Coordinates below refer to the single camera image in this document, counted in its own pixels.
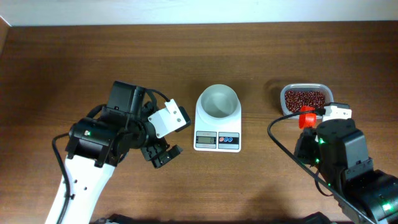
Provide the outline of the red measuring scoop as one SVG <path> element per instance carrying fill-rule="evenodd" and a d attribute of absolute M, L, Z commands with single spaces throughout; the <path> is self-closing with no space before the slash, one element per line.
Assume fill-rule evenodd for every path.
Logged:
<path fill-rule="evenodd" d="M 311 106 L 302 106 L 300 112 L 314 111 L 315 108 Z M 300 129 L 313 128 L 317 122 L 317 115 L 315 113 L 301 114 L 298 119 L 298 126 Z"/>

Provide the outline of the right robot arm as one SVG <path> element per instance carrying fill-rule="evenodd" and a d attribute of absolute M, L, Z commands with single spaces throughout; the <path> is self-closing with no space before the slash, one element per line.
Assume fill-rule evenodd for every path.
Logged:
<path fill-rule="evenodd" d="M 294 155 L 317 168 L 351 221 L 397 223 L 397 177 L 374 169 L 365 135 L 353 119 L 304 128 Z"/>

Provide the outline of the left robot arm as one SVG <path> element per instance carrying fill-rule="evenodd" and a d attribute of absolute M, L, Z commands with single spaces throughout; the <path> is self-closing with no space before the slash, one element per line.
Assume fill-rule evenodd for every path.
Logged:
<path fill-rule="evenodd" d="M 160 109 L 156 94 L 157 90 L 115 81 L 108 102 L 65 133 L 66 158 L 57 149 L 58 137 L 53 138 L 62 179 L 47 223 L 89 223 L 105 185 L 131 149 L 140 150 L 156 169 L 182 152 L 165 136 L 190 126 L 191 119 L 173 99 L 167 98 Z"/>

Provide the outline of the white digital kitchen scale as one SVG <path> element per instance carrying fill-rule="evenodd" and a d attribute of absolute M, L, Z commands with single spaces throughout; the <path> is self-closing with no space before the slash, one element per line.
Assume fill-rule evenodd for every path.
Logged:
<path fill-rule="evenodd" d="M 240 152 L 242 149 L 241 107 L 234 115 L 217 119 L 205 115 L 197 101 L 193 148 L 196 151 Z"/>

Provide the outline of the red adzuki beans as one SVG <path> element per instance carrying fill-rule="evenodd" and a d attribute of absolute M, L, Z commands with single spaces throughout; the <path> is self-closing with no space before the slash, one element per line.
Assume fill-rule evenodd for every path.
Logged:
<path fill-rule="evenodd" d="M 325 104 L 325 95 L 320 91 L 286 91 L 284 94 L 285 105 L 292 112 L 298 112 L 302 106 L 311 106 L 314 108 L 323 107 Z"/>

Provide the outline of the clear plastic container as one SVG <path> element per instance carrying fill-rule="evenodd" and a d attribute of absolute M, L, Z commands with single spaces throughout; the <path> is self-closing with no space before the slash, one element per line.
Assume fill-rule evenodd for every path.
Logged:
<path fill-rule="evenodd" d="M 303 106 L 320 108 L 334 101 L 331 90 L 318 83 L 294 83 L 283 87 L 280 105 L 283 115 L 298 112 Z"/>

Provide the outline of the white round bowl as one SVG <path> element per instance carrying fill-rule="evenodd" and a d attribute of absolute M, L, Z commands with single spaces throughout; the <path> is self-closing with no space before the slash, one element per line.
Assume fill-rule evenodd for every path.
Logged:
<path fill-rule="evenodd" d="M 198 99 L 198 105 L 205 115 L 217 119 L 230 117 L 241 107 L 236 92 L 231 87 L 222 84 L 206 88 Z"/>

